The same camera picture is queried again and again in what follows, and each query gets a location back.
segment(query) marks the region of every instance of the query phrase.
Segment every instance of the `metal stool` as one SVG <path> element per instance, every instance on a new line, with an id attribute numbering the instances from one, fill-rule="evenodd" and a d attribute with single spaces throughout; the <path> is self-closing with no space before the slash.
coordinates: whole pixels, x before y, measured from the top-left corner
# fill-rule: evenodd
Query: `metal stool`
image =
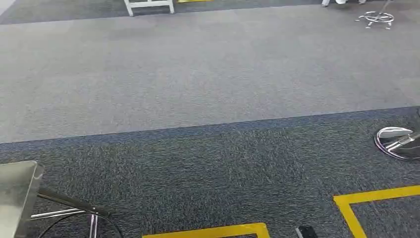
<path id="1" fill-rule="evenodd" d="M 89 238 L 96 238 L 98 217 L 107 219 L 110 212 L 66 195 L 40 188 L 43 173 L 44 167 L 35 161 L 0 164 L 1 237 L 26 237 L 26 227 L 30 220 L 90 214 Z M 37 197 L 68 206 L 70 209 L 31 215 Z"/>
<path id="2" fill-rule="evenodd" d="M 394 16 L 389 13 L 386 13 L 385 9 L 391 3 L 391 1 L 392 0 L 386 0 L 385 4 L 383 5 L 380 11 L 367 11 L 364 15 L 359 16 L 359 18 L 356 21 L 360 21 L 360 18 L 364 18 L 367 21 L 369 21 L 368 25 L 366 26 L 366 29 L 370 29 L 370 26 L 374 22 L 387 23 L 388 26 L 385 29 L 390 30 L 392 22 L 394 21 Z"/>
<path id="3" fill-rule="evenodd" d="M 376 146 L 385 154 L 399 160 L 412 161 L 420 159 L 419 155 L 408 153 L 409 150 L 419 148 L 420 146 L 413 146 L 410 148 L 404 147 L 407 144 L 420 138 L 420 132 L 413 132 L 412 130 L 403 127 L 384 127 L 376 133 L 374 138 Z"/>

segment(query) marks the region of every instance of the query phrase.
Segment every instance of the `stool leg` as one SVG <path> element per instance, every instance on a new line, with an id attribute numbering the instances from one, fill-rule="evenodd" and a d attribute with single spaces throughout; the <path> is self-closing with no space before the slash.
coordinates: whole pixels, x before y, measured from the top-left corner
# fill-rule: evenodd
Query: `stool leg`
<path id="1" fill-rule="evenodd" d="M 366 29 L 370 29 L 370 26 L 372 26 L 373 21 L 369 22 L 368 25 L 366 26 Z"/>
<path id="2" fill-rule="evenodd" d="M 91 215 L 91 229 L 89 232 L 89 238 L 96 238 L 98 231 L 98 216 Z"/>

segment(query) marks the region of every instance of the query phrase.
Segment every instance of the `black cable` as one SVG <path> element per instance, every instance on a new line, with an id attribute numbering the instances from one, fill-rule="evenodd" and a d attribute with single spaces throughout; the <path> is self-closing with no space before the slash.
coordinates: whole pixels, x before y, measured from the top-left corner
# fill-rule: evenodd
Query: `black cable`
<path id="1" fill-rule="evenodd" d="M 86 214 L 91 214 L 91 215 L 95 215 L 95 216 L 98 216 L 98 217 L 100 217 L 100 218 L 102 218 L 102 219 L 104 219 L 104 220 L 106 220 L 107 222 L 109 222 L 109 223 L 111 223 L 114 227 L 115 227 L 115 229 L 118 231 L 118 233 L 119 233 L 119 236 L 120 236 L 120 238 L 124 238 L 124 236 L 123 236 L 123 234 L 122 234 L 122 231 L 121 231 L 121 229 L 119 228 L 119 226 L 117 225 L 117 224 L 115 224 L 114 222 L 112 222 L 110 219 L 108 219 L 107 217 L 105 217 L 105 216 L 102 216 L 102 215 L 99 215 L 99 214 L 95 214 L 95 213 L 93 213 L 93 212 L 83 212 L 83 213 L 75 213 L 75 214 L 71 214 L 71 215 L 68 215 L 68 216 L 65 216 L 65 217 L 62 217 L 62 218 L 60 218 L 60 219 L 58 219 L 58 220 L 56 220 L 54 223 L 52 223 L 49 227 L 47 227 L 39 236 L 38 236 L 38 238 L 42 238 L 42 237 L 44 237 L 45 236 L 45 234 L 51 229 L 51 228 L 53 228 L 53 226 L 55 226 L 57 223 L 59 223 L 59 222 L 61 222 L 61 221 L 63 221 L 63 220 L 66 220 L 66 219 L 68 219 L 68 218 L 70 218 L 70 217 L 74 217 L 74 216 L 78 216 L 78 215 L 86 215 Z"/>

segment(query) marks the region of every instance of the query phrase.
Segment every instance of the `metal rod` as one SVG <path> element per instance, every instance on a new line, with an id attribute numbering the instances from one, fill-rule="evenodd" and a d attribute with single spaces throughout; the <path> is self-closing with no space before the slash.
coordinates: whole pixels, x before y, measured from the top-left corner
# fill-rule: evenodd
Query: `metal rod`
<path id="1" fill-rule="evenodd" d="M 67 210 L 62 210 L 62 211 L 56 211 L 56 212 L 46 212 L 46 213 L 32 215 L 31 216 L 31 221 L 44 219 L 44 218 L 66 216 L 66 215 L 83 213 L 83 212 L 85 212 L 85 211 L 79 210 L 77 208 L 72 208 L 72 209 L 67 209 Z"/>
<path id="2" fill-rule="evenodd" d="M 51 190 L 48 190 L 46 188 L 40 188 L 38 191 L 38 197 L 49 200 L 49 201 L 53 201 L 62 205 L 66 205 L 69 207 L 73 207 L 73 208 L 77 208 L 79 210 L 83 210 L 83 211 L 87 211 L 87 212 L 91 212 L 91 213 L 95 213 L 95 214 L 100 214 L 102 216 L 108 217 L 109 216 L 109 212 L 105 211 L 103 209 L 94 207 L 88 203 L 84 203 L 81 202 L 79 200 L 67 197 L 65 195 L 62 194 L 58 194 L 56 192 L 53 192 Z"/>
<path id="3" fill-rule="evenodd" d="M 91 215 L 91 229 L 89 232 L 89 238 L 96 238 L 98 230 L 98 216 L 97 215 Z"/>

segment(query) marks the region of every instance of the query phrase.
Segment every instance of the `white table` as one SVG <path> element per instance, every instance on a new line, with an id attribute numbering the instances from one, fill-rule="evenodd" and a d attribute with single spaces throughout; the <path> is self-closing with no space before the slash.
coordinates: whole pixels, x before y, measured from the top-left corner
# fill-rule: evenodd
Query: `white table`
<path id="1" fill-rule="evenodd" d="M 170 13 L 174 13 L 173 1 L 172 0 L 147 0 L 142 2 L 130 2 L 130 0 L 124 0 L 125 5 L 127 6 L 127 11 L 130 16 L 134 16 L 133 9 L 135 7 L 146 7 L 146 6 L 169 6 Z"/>

